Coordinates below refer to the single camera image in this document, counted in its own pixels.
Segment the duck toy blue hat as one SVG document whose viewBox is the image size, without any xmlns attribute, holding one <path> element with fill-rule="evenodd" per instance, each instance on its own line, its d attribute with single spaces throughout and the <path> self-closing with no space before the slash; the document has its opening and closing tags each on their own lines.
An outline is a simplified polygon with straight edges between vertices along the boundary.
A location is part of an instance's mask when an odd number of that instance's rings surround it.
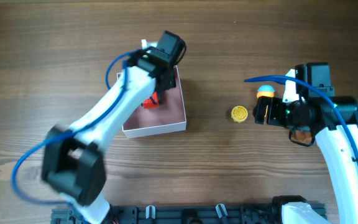
<svg viewBox="0 0 358 224">
<path fill-rule="evenodd" d="M 271 85 L 262 85 L 257 90 L 257 98 L 262 96 L 266 96 L 269 98 L 273 98 L 275 96 L 275 89 Z"/>
</svg>

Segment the red toy fire truck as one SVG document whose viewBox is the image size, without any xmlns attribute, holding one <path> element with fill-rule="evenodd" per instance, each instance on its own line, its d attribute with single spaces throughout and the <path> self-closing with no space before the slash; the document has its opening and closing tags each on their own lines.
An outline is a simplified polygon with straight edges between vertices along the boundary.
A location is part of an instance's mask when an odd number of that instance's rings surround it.
<svg viewBox="0 0 358 224">
<path fill-rule="evenodd" d="M 141 105 L 144 109 L 158 108 L 160 105 L 158 93 L 155 91 L 152 96 L 143 101 Z"/>
</svg>

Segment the brown plush toy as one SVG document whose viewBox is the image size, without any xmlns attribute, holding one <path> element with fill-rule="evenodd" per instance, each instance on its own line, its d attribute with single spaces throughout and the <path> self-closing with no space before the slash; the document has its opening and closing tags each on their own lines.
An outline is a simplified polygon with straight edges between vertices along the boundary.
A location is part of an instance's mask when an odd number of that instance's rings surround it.
<svg viewBox="0 0 358 224">
<path fill-rule="evenodd" d="M 310 132 L 295 130 L 293 133 L 293 140 L 303 144 L 310 144 L 312 142 L 312 136 Z"/>
</svg>

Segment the yellow round wheel toy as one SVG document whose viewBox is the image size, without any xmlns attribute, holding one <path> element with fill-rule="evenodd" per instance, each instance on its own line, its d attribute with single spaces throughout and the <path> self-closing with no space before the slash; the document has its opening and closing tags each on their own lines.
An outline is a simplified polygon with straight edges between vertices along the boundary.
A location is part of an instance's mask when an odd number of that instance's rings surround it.
<svg viewBox="0 0 358 224">
<path fill-rule="evenodd" d="M 231 118 L 236 123 L 244 122 L 248 117 L 248 110 L 243 106 L 235 106 L 231 110 Z"/>
</svg>

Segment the white box pink interior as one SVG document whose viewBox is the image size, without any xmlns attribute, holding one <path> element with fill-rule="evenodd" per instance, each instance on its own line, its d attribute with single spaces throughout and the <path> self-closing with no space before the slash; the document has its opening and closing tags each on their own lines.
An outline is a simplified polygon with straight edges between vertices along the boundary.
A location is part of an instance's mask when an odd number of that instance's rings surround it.
<svg viewBox="0 0 358 224">
<path fill-rule="evenodd" d="M 186 129 L 186 111 L 177 66 L 174 67 L 174 74 L 176 87 L 162 94 L 162 103 L 158 108 L 145 109 L 138 106 L 123 124 L 122 132 L 127 138 L 172 133 Z"/>
</svg>

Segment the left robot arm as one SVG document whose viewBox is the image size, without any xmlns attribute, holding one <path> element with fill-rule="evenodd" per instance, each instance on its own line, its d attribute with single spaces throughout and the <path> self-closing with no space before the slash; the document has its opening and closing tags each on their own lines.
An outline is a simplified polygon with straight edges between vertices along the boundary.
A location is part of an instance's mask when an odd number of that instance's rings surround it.
<svg viewBox="0 0 358 224">
<path fill-rule="evenodd" d="M 123 55 L 121 75 L 96 105 L 67 130 L 48 132 L 41 178 L 86 222 L 111 220 L 111 206 L 101 193 L 104 154 L 137 107 L 153 93 L 173 88 L 174 68 L 185 52 L 185 41 L 165 31 L 157 45 Z"/>
</svg>

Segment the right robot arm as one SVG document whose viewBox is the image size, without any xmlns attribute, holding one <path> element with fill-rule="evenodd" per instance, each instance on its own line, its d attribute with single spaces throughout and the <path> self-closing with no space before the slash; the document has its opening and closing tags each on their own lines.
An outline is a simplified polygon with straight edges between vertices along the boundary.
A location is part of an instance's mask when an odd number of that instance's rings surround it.
<svg viewBox="0 0 358 224">
<path fill-rule="evenodd" d="M 358 102 L 336 96 L 326 62 L 295 66 L 286 75 L 267 75 L 251 82 L 284 85 L 282 98 L 257 97 L 255 122 L 311 136 L 328 167 L 341 223 L 358 223 Z"/>
</svg>

